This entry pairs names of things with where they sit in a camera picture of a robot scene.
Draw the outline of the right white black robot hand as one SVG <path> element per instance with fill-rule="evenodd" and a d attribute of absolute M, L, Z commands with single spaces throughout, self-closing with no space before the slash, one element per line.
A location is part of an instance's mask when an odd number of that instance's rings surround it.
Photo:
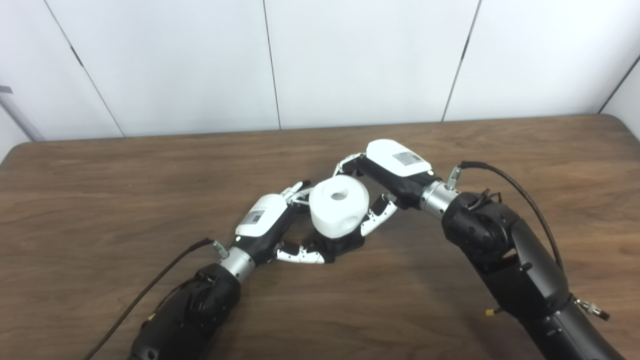
<path fill-rule="evenodd" d="M 366 176 L 387 190 L 371 205 L 359 226 L 365 237 L 387 221 L 397 209 L 426 211 L 441 219 L 457 191 L 449 189 L 429 162 L 391 139 L 377 139 L 366 151 L 336 164 L 333 176 Z"/>

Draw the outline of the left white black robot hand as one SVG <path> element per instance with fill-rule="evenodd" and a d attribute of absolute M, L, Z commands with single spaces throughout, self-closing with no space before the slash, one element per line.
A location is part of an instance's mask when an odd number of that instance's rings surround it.
<path fill-rule="evenodd" d="M 310 180 L 302 180 L 280 193 L 261 196 L 235 230 L 232 248 L 240 249 L 253 267 L 274 260 L 296 264 L 328 264 L 319 251 L 283 239 L 301 214 L 310 212 Z"/>

